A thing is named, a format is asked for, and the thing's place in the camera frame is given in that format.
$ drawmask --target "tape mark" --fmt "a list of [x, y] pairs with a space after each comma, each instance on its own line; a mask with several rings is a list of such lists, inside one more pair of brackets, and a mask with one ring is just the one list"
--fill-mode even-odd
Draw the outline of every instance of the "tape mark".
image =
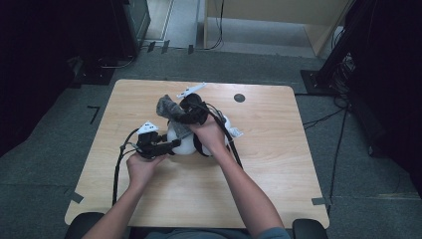
[[170, 44], [170, 40], [167, 40], [164, 42], [164, 46], [162, 46], [161, 54], [167, 53], [169, 44]]
[[332, 205], [331, 201], [329, 199], [325, 199], [323, 197], [318, 197], [318, 198], [312, 198], [313, 201], [313, 205], [314, 206], [318, 206], [318, 205]]
[[80, 204], [84, 200], [84, 198], [80, 194], [78, 194], [77, 192], [74, 192], [74, 193], [72, 193], [72, 200], [74, 202]]
[[90, 124], [93, 124], [94, 120], [96, 120], [97, 115], [99, 114], [101, 107], [92, 107], [92, 106], [88, 106], [88, 109], [96, 109], [96, 113], [94, 114], [93, 118], [91, 119]]
[[67, 189], [65, 190], [65, 196], [70, 197], [72, 201], [75, 201], [76, 203], [80, 204], [84, 198], [78, 194], [77, 192], [74, 191], [74, 189]]
[[190, 55], [193, 53], [193, 45], [189, 45], [189, 50], [187, 51], [187, 54]]
[[151, 42], [148, 46], [148, 53], [152, 52], [154, 50], [155, 47], [155, 42]]

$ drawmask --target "gray cloth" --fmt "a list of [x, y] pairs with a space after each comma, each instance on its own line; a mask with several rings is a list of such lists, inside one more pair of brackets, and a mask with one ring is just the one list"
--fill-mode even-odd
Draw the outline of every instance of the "gray cloth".
[[183, 115], [184, 111], [169, 95], [165, 95], [158, 100], [156, 112], [159, 116], [169, 119], [172, 122], [174, 131], [179, 139], [183, 139], [192, 133], [187, 125], [175, 120], [177, 117]]

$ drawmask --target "black stand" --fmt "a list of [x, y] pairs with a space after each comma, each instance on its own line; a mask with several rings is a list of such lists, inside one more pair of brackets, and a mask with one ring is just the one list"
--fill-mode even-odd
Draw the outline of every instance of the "black stand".
[[358, 30], [364, 20], [364, 15], [371, 10], [373, 0], [364, 1], [345, 29], [344, 34], [338, 40], [331, 54], [319, 71], [301, 70], [302, 80], [310, 95], [337, 95], [334, 89], [330, 87], [332, 83], [332, 74], [339, 63], [347, 55], [348, 48], [354, 41], [353, 33]]

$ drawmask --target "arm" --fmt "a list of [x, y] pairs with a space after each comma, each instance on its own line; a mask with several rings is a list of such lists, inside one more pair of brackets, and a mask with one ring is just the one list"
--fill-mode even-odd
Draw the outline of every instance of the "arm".
[[138, 153], [133, 154], [126, 162], [130, 178], [129, 187], [84, 238], [121, 238], [146, 185], [152, 178], [155, 166], [165, 157], [160, 156], [152, 162], [147, 162]]
[[242, 220], [251, 235], [256, 238], [267, 229], [284, 227], [271, 200], [236, 163], [226, 148], [224, 133], [214, 119], [208, 117], [205, 124], [192, 125], [191, 129], [221, 166]]

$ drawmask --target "person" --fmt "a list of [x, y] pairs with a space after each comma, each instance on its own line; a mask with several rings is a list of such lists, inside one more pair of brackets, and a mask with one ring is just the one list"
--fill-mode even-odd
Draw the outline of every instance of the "person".
[[[250, 236], [260, 239], [290, 238], [271, 200], [237, 164], [226, 148], [224, 132], [215, 120], [208, 116], [205, 124], [193, 124], [190, 129], [198, 135], [202, 144], [212, 152], [220, 165]], [[130, 156], [126, 161], [129, 174], [127, 190], [84, 238], [121, 238], [148, 181], [154, 174], [154, 168], [165, 158], [166, 155], [163, 155], [154, 161], [146, 161], [138, 153]], [[177, 230], [172, 234], [151, 233], [146, 238], [226, 238], [222, 234], [225, 233], [220, 234], [218, 230]]]

